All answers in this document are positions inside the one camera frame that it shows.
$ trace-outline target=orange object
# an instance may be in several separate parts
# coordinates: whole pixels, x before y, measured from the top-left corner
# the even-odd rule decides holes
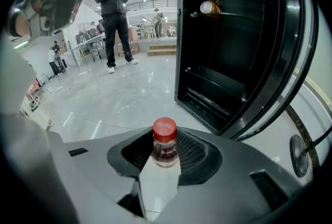
[[[38,81],[37,79],[34,79],[33,82],[32,82],[32,88],[29,90],[29,93],[33,93],[35,92],[36,90],[39,89],[39,85],[38,85]]]
[[[200,10],[203,14],[221,13],[221,9],[211,1],[205,1],[201,4]]]
[[[176,138],[176,123],[168,117],[162,117],[153,125],[154,139],[161,143],[168,143]]]

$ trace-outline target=white sneaker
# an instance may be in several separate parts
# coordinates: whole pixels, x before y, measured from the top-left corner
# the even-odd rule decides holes
[[[113,74],[114,72],[115,72],[114,67],[109,67],[109,68],[108,68],[108,73],[109,73],[109,74]]]
[[[133,59],[133,60],[131,60],[131,61],[128,62],[128,63],[130,63],[130,64],[138,64],[139,62],[138,62],[137,60]]]

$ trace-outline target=bottle label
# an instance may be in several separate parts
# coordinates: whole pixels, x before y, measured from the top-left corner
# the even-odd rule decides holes
[[[157,122],[157,123],[156,123],[156,126],[158,126],[158,127],[166,127],[166,128],[169,128],[169,129],[172,129],[172,128],[173,128],[173,126],[172,126],[171,124],[169,124],[169,123],[164,123],[164,122]]]

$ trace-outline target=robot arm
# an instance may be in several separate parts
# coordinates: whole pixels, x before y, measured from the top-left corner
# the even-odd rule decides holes
[[[81,2],[15,0],[8,16],[7,32],[13,37],[29,36],[30,42],[41,36],[56,34],[74,22]]]

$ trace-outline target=table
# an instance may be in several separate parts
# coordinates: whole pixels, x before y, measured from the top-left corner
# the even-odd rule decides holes
[[[87,47],[89,48],[89,50],[90,50],[90,54],[91,54],[91,56],[92,56],[92,59],[93,59],[93,61],[95,62],[95,59],[94,59],[95,56],[93,56],[93,53],[92,53],[92,46],[93,46],[92,44],[94,44],[94,43],[98,43],[98,42],[101,41],[101,42],[102,42],[102,46],[105,48],[105,46],[104,46],[104,41],[103,41],[103,39],[104,39],[105,37],[106,37],[105,34],[101,34],[101,35],[98,35],[98,36],[96,36],[96,37],[93,37],[93,38],[87,40],[87,41],[84,42],[84,43],[80,43],[80,44],[78,44],[76,47],[74,47],[74,48],[72,49],[72,53],[73,53],[73,51],[74,51],[75,49],[77,49],[77,48],[79,48],[80,50],[82,50],[82,47],[83,47],[83,46],[87,46]]]

